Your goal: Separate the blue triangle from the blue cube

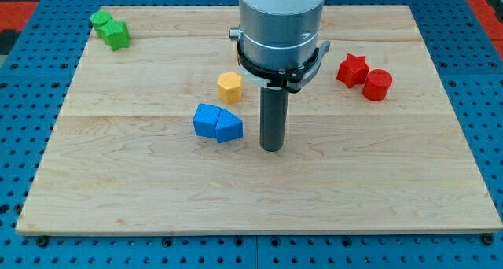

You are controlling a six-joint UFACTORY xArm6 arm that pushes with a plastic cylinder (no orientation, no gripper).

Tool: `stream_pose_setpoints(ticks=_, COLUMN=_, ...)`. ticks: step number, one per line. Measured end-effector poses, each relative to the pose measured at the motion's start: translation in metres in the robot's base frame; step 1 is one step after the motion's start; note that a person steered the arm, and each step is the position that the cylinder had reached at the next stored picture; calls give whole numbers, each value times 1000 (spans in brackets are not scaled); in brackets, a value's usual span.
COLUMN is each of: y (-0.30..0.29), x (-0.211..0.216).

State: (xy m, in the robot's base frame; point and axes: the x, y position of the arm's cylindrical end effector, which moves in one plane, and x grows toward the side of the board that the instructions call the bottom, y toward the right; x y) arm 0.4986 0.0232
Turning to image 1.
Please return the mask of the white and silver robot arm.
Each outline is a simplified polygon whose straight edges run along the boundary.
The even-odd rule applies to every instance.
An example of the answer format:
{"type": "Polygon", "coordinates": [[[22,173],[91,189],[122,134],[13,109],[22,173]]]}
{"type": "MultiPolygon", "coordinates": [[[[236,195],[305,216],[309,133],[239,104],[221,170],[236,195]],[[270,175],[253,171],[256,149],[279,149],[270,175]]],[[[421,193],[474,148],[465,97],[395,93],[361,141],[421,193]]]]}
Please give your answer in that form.
{"type": "Polygon", "coordinates": [[[229,30],[240,69],[255,85],[296,93],[317,74],[330,42],[317,45],[325,0],[239,0],[229,30]]]}

